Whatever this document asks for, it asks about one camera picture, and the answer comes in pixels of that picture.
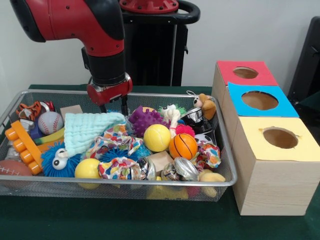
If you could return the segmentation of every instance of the light green towel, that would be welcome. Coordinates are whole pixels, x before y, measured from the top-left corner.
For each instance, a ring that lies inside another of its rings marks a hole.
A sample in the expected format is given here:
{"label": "light green towel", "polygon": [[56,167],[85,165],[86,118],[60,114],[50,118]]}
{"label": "light green towel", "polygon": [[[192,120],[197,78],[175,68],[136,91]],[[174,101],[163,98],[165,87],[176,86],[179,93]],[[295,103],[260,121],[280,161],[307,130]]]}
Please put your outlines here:
{"label": "light green towel", "polygon": [[95,137],[114,125],[126,122],[121,113],[67,113],[64,123],[64,143],[68,157],[90,148]]}

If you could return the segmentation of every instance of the green tablecloth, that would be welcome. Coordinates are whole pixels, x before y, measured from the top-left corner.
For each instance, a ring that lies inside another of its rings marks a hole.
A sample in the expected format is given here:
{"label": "green tablecloth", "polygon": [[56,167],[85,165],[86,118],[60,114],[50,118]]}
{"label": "green tablecloth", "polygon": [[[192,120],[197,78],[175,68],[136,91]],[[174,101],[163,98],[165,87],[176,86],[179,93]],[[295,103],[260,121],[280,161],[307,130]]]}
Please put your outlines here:
{"label": "green tablecloth", "polygon": [[[85,90],[85,85],[31,85]],[[210,94],[210,87],[134,92]],[[305,216],[240,216],[232,188],[219,202],[0,196],[0,239],[320,239],[320,188]]]}

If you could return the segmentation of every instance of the white wall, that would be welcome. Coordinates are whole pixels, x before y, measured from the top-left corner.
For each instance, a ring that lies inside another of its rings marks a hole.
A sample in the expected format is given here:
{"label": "white wall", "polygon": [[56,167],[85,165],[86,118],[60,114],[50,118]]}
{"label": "white wall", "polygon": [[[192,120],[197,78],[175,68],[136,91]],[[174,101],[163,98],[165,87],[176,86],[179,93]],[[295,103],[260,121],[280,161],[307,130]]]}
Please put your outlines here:
{"label": "white wall", "polygon": [[[265,61],[288,91],[319,0],[191,0],[201,9],[189,25],[184,86],[211,86],[217,60]],[[0,113],[30,84],[83,84],[89,79],[78,40],[31,41],[8,0],[0,1]]]}

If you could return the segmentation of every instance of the wire mesh basket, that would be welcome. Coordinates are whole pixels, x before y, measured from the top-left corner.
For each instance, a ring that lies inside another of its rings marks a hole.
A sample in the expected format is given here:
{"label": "wire mesh basket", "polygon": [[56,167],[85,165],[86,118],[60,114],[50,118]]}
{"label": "wire mesh basket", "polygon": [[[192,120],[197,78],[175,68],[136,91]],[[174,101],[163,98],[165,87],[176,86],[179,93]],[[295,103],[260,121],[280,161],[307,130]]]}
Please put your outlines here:
{"label": "wire mesh basket", "polygon": [[[151,180],[116,180],[85,179],[72,177],[45,177],[0,175],[0,196],[33,196],[65,198],[108,198],[108,199],[152,199],[152,200],[188,200],[218,201],[228,186],[237,180],[237,173],[226,129],[218,101],[212,98],[217,112],[212,120],[211,138],[221,151],[221,164],[215,172],[223,175],[225,182],[199,181],[151,181]],[[27,106],[35,101],[52,101],[57,111],[60,108],[80,105],[84,113],[99,113],[85,91],[65,90],[27,90],[19,93],[0,117],[0,123],[6,124],[18,120],[15,113],[18,105]],[[130,93],[129,111],[140,105],[158,109],[159,106],[176,104],[185,109],[193,107],[193,96],[178,94]],[[106,104],[107,109],[120,111],[120,101]],[[6,157],[8,140],[0,145],[0,160]]]}

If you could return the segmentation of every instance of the red box lid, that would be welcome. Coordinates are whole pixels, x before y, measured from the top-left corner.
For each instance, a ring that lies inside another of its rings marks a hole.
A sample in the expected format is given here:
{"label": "red box lid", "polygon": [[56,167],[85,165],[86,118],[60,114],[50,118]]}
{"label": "red box lid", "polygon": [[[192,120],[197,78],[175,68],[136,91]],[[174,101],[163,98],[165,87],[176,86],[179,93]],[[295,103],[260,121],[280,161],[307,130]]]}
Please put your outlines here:
{"label": "red box lid", "polygon": [[217,61],[225,85],[278,86],[263,61]]}

